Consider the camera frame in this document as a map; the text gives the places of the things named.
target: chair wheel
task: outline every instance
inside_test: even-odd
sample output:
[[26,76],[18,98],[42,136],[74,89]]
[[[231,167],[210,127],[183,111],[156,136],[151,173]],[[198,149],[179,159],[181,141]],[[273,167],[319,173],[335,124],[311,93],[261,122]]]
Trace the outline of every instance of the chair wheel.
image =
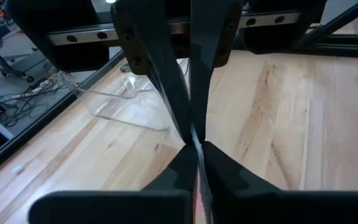
[[34,82],[34,77],[28,76],[25,78],[28,82]]

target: metal rail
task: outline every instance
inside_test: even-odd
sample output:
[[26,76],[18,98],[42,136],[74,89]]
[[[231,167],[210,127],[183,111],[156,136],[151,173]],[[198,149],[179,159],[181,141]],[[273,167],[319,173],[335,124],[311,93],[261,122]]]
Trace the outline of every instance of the metal rail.
[[[248,13],[244,11],[239,28],[294,24],[298,22],[300,14],[297,11],[271,13]],[[169,26],[171,34],[184,34],[189,31],[189,20],[172,20],[169,22]],[[113,24],[96,24],[51,32],[48,34],[48,38],[55,46],[118,40]]]

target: mounting screw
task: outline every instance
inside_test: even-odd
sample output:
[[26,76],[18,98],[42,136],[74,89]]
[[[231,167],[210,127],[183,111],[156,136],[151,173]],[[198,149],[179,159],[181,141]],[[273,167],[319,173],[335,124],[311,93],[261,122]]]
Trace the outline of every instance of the mounting screw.
[[124,37],[124,40],[132,40],[132,35],[130,33],[127,33],[127,32],[124,33],[123,37]]
[[101,40],[107,39],[107,34],[105,32],[98,32],[98,38]]
[[274,22],[275,22],[276,24],[278,24],[278,23],[284,22],[284,20],[285,20],[285,16],[278,16],[278,17],[274,20]]
[[221,51],[221,53],[219,53],[220,58],[226,58],[227,56],[228,56],[228,54],[225,50],[223,50],[223,51]]
[[74,42],[78,41],[77,38],[75,36],[73,36],[73,35],[68,35],[66,38],[71,43],[74,43]]
[[247,21],[247,26],[255,25],[255,23],[256,23],[256,19],[250,18],[250,19]]
[[139,67],[141,64],[141,59],[139,57],[134,57],[134,59],[132,59],[132,65],[135,67]]
[[232,22],[230,22],[230,23],[226,26],[226,29],[227,29],[228,31],[233,30],[233,28],[234,28],[234,24],[233,24]]

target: white object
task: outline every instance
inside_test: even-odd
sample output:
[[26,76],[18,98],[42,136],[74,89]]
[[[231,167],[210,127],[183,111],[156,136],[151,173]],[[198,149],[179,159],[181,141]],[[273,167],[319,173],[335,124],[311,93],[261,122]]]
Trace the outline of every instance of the white object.
[[12,172],[15,174],[15,175],[19,175],[21,172],[23,172],[24,170],[24,167],[22,166],[15,166],[15,168],[13,168]]
[[153,131],[167,131],[172,125],[160,94],[146,76],[124,73],[89,90],[77,87],[70,73],[60,72],[59,76],[68,88],[79,93],[78,99],[93,116]]

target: cable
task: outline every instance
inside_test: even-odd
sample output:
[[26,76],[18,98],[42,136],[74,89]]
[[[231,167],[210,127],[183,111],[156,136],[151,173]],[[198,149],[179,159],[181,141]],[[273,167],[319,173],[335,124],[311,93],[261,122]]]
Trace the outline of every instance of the cable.
[[[0,101],[0,104],[6,110],[6,112],[1,115],[0,122],[6,127],[13,127],[19,122],[20,119],[25,118],[26,116],[30,118],[36,118],[44,114],[49,109],[49,104],[48,103],[35,104],[34,101],[37,99],[37,97],[41,95],[54,95],[57,93],[58,90],[67,88],[64,84],[61,85],[60,83],[56,87],[57,81],[55,81],[54,79],[50,79],[49,81],[50,84],[43,86],[42,89],[37,93],[27,95],[27,93],[31,93],[33,91],[31,89],[27,89],[25,92],[19,93],[19,97]],[[16,103],[13,105],[9,104],[9,102],[12,100],[16,100]],[[44,107],[44,110],[34,114],[34,109],[40,107]]]

